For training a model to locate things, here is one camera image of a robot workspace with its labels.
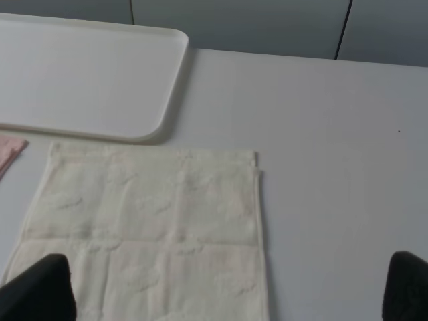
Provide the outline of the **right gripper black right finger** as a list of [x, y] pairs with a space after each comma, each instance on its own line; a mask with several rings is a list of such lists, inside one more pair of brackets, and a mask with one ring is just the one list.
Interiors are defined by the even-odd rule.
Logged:
[[427, 319], [426, 261], [408, 251], [392, 255], [383, 294], [382, 319]]

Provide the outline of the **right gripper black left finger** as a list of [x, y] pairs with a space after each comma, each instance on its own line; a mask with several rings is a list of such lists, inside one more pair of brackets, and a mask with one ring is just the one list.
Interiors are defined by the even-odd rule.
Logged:
[[1, 286], [2, 320], [75, 320], [68, 259], [49, 254]]

